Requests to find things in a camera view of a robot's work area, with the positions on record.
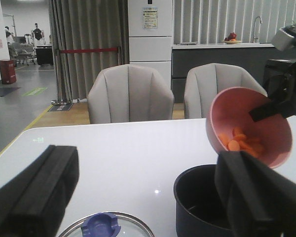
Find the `gray floor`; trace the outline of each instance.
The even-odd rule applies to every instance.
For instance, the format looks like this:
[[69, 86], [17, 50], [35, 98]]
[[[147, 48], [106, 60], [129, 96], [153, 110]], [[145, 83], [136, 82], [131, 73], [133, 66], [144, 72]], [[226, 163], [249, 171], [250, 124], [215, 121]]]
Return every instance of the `gray floor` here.
[[[20, 87], [0, 97], [0, 152], [56, 99], [54, 67], [50, 65], [18, 65], [17, 81], [0, 87]], [[37, 87], [47, 87], [38, 95], [22, 96]]]

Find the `faucet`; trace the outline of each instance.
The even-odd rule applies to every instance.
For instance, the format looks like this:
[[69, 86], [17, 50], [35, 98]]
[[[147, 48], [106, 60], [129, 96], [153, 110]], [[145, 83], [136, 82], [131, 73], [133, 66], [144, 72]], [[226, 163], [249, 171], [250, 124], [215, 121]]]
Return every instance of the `faucet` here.
[[257, 16], [256, 18], [255, 18], [255, 22], [254, 22], [254, 27], [253, 27], [253, 43], [257, 43], [258, 42], [258, 36], [256, 36], [256, 22], [257, 22], [257, 19], [259, 19], [260, 18], [260, 24], [262, 24], [262, 19], [261, 19], [261, 17], [260, 16]]

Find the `red trash bin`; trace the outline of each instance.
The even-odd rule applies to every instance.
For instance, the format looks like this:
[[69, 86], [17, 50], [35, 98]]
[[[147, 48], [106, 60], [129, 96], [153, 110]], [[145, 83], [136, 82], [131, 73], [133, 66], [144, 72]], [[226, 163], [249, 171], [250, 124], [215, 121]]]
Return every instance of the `red trash bin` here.
[[11, 59], [0, 60], [0, 74], [2, 84], [12, 84], [16, 82], [14, 61]]

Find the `green floor marking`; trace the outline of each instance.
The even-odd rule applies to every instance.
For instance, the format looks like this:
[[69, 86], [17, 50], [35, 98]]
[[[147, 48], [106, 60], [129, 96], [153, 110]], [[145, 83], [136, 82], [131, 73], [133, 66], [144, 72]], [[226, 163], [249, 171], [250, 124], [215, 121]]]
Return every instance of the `green floor marking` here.
[[46, 89], [47, 89], [47, 87], [37, 87], [33, 90], [30, 90], [30, 91], [24, 93], [22, 96], [39, 95], [43, 91], [45, 91]]

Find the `floor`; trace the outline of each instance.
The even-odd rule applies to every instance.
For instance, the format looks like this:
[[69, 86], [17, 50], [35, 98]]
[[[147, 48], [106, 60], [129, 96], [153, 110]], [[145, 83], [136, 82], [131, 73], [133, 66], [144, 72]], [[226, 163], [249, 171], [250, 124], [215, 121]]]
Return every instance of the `floor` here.
[[[0, 80], [0, 87], [20, 87], [0, 97], [0, 152], [56, 99], [53, 66], [21, 64], [15, 68], [15, 73], [17, 81], [13, 84], [2, 84]], [[25, 95], [38, 87], [47, 89], [35, 95]]]
[[[34, 127], [89, 124], [86, 102], [74, 103], [69, 111], [48, 112], [56, 99], [57, 86], [53, 66], [18, 65], [17, 81], [0, 87], [20, 87], [0, 97], [0, 152], [23, 130]], [[25, 94], [38, 87], [47, 87], [36, 95]], [[175, 104], [173, 119], [184, 119], [183, 104]]]

